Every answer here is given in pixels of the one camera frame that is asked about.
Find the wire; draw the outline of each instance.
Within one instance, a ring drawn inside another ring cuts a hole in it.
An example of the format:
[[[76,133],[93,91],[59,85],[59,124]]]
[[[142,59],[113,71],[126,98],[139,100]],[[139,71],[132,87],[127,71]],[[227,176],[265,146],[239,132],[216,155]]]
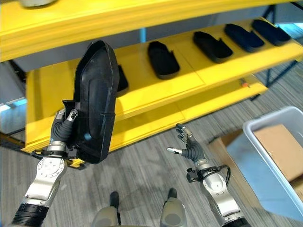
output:
[[[198,172],[198,181],[203,181],[205,180],[207,177],[219,173],[222,169],[227,168],[227,173],[226,173],[226,177],[225,177],[225,182],[226,182],[226,186],[228,186],[229,180],[231,178],[231,169],[229,168],[228,165],[222,165],[222,166],[213,166],[213,167],[209,167],[207,169],[203,169],[200,170]]]

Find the plastic bin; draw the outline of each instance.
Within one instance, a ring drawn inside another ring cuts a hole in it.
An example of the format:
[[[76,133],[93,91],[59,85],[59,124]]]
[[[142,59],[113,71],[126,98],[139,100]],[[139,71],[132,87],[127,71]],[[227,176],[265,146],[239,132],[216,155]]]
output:
[[[236,138],[227,151],[264,209],[303,221],[303,202],[253,134],[277,124],[283,124],[303,147],[303,112],[289,106],[244,123],[244,134]]]

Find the floor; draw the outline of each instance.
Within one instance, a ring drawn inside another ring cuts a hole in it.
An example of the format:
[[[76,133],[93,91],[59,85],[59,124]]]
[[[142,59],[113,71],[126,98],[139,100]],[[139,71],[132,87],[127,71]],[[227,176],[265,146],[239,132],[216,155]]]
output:
[[[273,76],[286,67],[287,64],[283,64],[273,68]],[[265,71],[260,72],[257,77],[264,81],[265,74]],[[303,64],[300,63],[257,100],[242,101],[193,120],[187,126],[203,144],[206,156],[212,159],[206,147],[212,138],[239,129],[245,121],[286,105],[303,110],[302,88]],[[4,127],[4,116],[1,117]],[[108,205],[110,192],[117,190],[121,198],[122,224],[158,227],[167,192],[175,187],[186,207],[189,227],[218,227],[199,184],[189,184],[186,180],[186,169],[192,167],[192,163],[166,152],[168,146],[183,146],[174,129],[114,151],[99,165],[89,165],[81,171],[69,168],[44,226],[89,227],[96,212]],[[2,223],[7,224],[35,177],[38,160],[7,148],[0,147],[0,151],[3,172],[1,214]],[[253,227],[303,227],[301,222],[243,206],[243,197],[238,196],[233,182],[229,190]]]

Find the cardboard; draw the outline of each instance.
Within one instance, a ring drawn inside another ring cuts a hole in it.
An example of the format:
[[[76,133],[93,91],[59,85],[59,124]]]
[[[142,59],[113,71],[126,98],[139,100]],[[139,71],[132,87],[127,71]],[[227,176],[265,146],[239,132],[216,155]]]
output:
[[[303,148],[284,125],[266,127],[254,134],[289,182],[303,174]]]
[[[300,199],[303,201],[303,175],[290,182],[294,191],[298,194]]]

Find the yellow shelving unit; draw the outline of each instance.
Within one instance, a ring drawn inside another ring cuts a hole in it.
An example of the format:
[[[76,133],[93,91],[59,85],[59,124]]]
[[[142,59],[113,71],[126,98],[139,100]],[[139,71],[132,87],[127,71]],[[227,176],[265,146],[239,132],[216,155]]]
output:
[[[289,0],[58,0],[24,8],[1,1],[1,55],[34,52],[192,17]]]
[[[235,22],[250,30],[252,20]],[[221,37],[233,50],[225,63],[211,62],[192,41],[193,32],[169,36],[158,41],[167,45],[180,64],[180,72],[170,80],[158,79],[148,61],[148,44],[116,49],[129,82],[129,90],[116,100],[116,121],[110,150],[141,140],[266,90],[249,76],[285,61],[301,59],[303,47],[291,40],[276,47],[265,41],[262,50],[247,53],[223,32],[223,26],[201,31]],[[27,76],[26,152],[48,144],[55,112],[63,108],[62,99],[72,99],[74,72],[79,59],[61,62],[30,72]],[[246,78],[250,87],[241,87]]]

